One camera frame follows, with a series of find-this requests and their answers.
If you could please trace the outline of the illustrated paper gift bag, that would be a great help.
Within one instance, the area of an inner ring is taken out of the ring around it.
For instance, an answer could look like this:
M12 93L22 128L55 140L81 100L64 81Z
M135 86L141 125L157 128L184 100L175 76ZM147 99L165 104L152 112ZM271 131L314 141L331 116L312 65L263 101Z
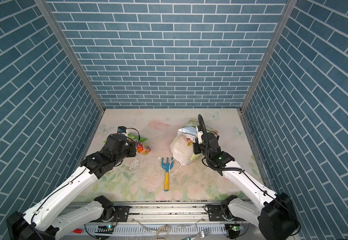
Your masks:
M181 166L187 166L201 156L193 152L193 145L197 143L198 126L198 120L190 119L187 125L177 130L176 137L170 144L173 158Z

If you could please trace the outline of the green chips bag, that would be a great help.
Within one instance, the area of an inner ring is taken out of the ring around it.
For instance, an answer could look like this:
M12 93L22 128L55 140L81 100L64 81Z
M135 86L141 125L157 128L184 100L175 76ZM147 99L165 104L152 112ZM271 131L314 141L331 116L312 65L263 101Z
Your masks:
M104 144L110 145L115 143L143 143L146 141L146 138L141 137L140 135L134 135L133 133L115 133L110 134L107 139L104 141Z

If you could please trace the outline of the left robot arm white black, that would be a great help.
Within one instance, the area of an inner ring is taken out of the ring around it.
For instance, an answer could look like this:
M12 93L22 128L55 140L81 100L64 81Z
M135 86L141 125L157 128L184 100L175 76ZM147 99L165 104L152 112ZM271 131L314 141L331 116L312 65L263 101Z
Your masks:
M91 221L115 219L114 204L105 196L62 215L62 211L86 188L125 158L137 155L136 142L125 134L111 134L100 151L81 162L80 166L54 191L23 213L14 212L7 218L11 240L59 240Z

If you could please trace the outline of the orange snack packet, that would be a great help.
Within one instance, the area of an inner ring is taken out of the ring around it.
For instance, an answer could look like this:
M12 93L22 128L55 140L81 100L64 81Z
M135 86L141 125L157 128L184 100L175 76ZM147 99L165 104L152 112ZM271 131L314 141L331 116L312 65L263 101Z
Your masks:
M151 148L147 146L145 143L137 142L136 144L137 152L142 155L147 155L150 153Z

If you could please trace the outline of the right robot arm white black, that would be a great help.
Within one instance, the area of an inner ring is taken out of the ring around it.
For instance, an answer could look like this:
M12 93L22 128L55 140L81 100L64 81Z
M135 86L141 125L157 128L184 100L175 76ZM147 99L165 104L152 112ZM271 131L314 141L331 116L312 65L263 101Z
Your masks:
M248 174L227 152L221 150L213 133L199 131L193 144L196 154L202 153L209 168L238 186L249 197L246 203L229 196L221 203L227 220L241 218L259 228L267 240L286 240L301 229L293 202L285 194L278 194Z

